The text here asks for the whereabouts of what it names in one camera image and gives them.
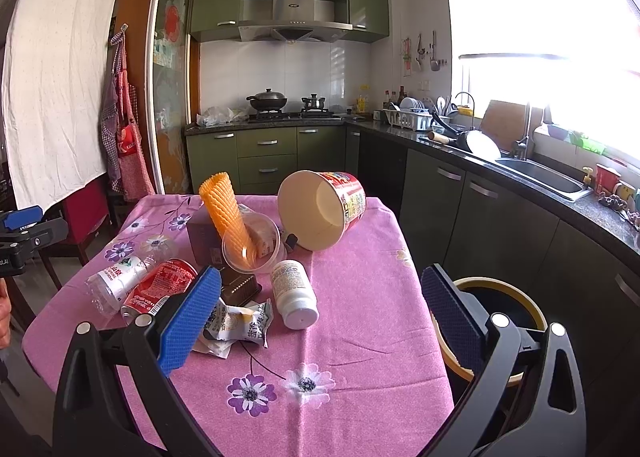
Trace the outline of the person's left hand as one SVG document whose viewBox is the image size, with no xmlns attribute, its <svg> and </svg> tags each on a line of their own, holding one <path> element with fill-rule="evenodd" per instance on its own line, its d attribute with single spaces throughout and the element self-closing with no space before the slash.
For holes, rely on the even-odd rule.
<svg viewBox="0 0 640 457">
<path fill-rule="evenodd" d="M 11 343 L 12 305 L 6 281 L 0 279 L 0 349 L 6 349 Z"/>
</svg>

